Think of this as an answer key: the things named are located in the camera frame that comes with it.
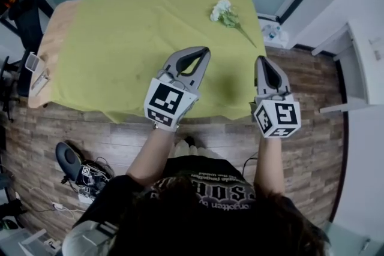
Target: wood plank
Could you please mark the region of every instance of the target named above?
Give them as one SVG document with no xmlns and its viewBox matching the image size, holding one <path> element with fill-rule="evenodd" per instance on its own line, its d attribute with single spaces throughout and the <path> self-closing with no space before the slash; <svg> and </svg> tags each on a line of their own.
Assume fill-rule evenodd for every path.
<svg viewBox="0 0 384 256">
<path fill-rule="evenodd" d="M 268 48 L 267 54 L 287 73 L 302 110 L 302 128 L 283 140 L 287 196 L 308 219 L 322 225 L 331 214 L 343 151 L 342 116 L 321 115 L 318 111 L 330 102 L 341 103 L 335 64 L 331 58 L 312 57 L 303 50 Z M 41 191 L 29 189 L 39 187 L 51 200 L 70 209 L 84 209 L 86 205 L 79 203 L 68 185 L 60 183 L 64 174 L 56 161 L 56 144 L 69 140 L 87 159 L 102 156 L 116 174 L 124 174 L 152 129 L 145 118 L 129 116 L 124 124 L 116 125 L 102 113 L 81 112 L 54 103 L 45 109 L 30 109 L 22 101 L 14 106 L 12 114 L 13 124 L 1 116 L 7 137 L 2 164 L 14 174 L 10 195 L 14 198 L 17 191 L 29 210 L 20 217 L 26 228 L 45 228 L 58 240 L 71 229 L 71 215 L 37 212 L 48 209 L 50 201 Z M 186 136 L 194 137 L 197 145 L 213 150 L 242 171 L 245 160 L 258 151 L 260 132 L 251 116 L 235 121 L 218 116 L 183 119 L 175 141 Z M 253 182 L 256 163 L 251 160 L 244 169 L 249 182 Z M 81 215 L 74 214 L 76 219 Z"/>
</svg>

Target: dark hair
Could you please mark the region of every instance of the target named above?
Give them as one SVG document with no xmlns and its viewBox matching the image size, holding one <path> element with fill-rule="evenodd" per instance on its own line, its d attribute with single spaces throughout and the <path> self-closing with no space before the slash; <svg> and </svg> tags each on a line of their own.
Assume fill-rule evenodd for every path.
<svg viewBox="0 0 384 256">
<path fill-rule="evenodd" d="M 156 197 L 140 194 L 127 207 L 109 256 L 127 254 L 134 246 L 163 248 L 168 254 L 173 249 L 189 254 L 223 249 L 229 254 L 234 243 L 236 254 L 244 249 L 258 255 L 324 256 L 323 241 L 286 205 L 286 198 L 258 186 L 255 192 L 256 205 L 244 219 L 232 212 L 223 218 L 201 208 L 189 178 L 174 177 L 166 188 L 157 188 Z"/>
</svg>

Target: black t-shirt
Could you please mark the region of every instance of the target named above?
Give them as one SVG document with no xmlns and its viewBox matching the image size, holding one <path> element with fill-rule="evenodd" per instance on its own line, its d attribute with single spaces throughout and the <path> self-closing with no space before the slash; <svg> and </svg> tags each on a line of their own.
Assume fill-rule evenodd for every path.
<svg viewBox="0 0 384 256">
<path fill-rule="evenodd" d="M 235 217 L 246 221 L 250 209 L 256 204 L 254 188 L 230 162 L 204 156 L 181 156 L 167 160 L 163 179 L 152 187 L 143 187 L 127 175 L 115 177 L 100 192 L 76 225 L 87 220 L 117 225 L 127 206 L 132 203 L 132 198 L 138 193 L 155 193 L 154 187 L 162 188 L 162 185 L 167 185 L 169 179 L 175 176 L 188 177 L 196 189 L 200 207 L 209 211 L 210 216 L 220 217 L 220 220 Z M 283 201 L 289 210 L 299 212 L 289 198 L 283 197 Z M 308 223 L 315 235 L 329 241 L 321 229 L 309 221 Z"/>
</svg>

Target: white cube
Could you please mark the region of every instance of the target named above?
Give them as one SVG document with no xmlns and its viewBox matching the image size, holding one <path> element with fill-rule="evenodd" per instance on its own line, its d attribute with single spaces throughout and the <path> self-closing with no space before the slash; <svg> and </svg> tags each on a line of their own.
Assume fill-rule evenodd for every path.
<svg viewBox="0 0 384 256">
<path fill-rule="evenodd" d="M 145 117 L 160 128 L 177 128 L 179 118 L 199 97 L 188 91 L 152 78 L 144 101 Z"/>
<path fill-rule="evenodd" d="M 266 138 L 290 137 L 301 127 L 300 104 L 297 101 L 263 100 L 253 115 Z"/>
</svg>

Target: plastic bottle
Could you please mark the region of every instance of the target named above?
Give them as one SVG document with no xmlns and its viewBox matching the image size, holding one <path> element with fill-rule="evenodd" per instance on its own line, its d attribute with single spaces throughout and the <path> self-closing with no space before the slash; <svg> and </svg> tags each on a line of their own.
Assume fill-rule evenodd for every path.
<svg viewBox="0 0 384 256">
<path fill-rule="evenodd" d="M 262 34 L 263 37 L 268 37 L 269 33 L 272 31 L 272 26 L 271 25 L 265 25 L 262 29 Z"/>
<path fill-rule="evenodd" d="M 268 34 L 268 39 L 273 40 L 274 37 L 276 37 L 280 33 L 280 31 L 281 31 L 280 26 L 273 27 L 271 32 Z"/>
</svg>

